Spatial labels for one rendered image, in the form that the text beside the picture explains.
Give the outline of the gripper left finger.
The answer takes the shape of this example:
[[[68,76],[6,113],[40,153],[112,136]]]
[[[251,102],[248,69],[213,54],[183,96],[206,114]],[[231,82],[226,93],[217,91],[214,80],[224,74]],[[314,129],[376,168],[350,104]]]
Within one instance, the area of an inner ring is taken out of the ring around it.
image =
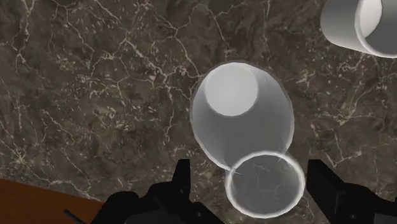
[[[91,224],[224,224],[190,200],[190,173],[190,161],[180,159],[172,180],[151,185],[143,197],[131,191],[110,195]]]

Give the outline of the brown wooden cabinet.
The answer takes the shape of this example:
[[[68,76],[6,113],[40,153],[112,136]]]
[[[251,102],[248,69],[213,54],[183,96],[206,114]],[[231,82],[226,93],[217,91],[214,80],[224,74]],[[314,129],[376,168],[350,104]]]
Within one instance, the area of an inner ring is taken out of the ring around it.
[[[90,223],[103,203],[0,179],[0,224],[76,224],[68,209]]]

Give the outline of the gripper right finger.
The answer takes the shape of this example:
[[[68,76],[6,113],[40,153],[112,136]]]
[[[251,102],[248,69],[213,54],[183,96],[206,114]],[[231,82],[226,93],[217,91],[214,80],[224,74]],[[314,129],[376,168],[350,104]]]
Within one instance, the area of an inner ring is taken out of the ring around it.
[[[344,182],[320,159],[308,161],[307,191],[330,224],[397,224],[397,198]]]

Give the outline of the white cup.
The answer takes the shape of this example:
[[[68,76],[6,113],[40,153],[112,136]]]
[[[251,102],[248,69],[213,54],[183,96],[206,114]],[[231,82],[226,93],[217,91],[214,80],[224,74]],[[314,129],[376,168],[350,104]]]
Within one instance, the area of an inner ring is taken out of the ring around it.
[[[320,25],[337,46],[397,59],[397,0],[327,0]]]

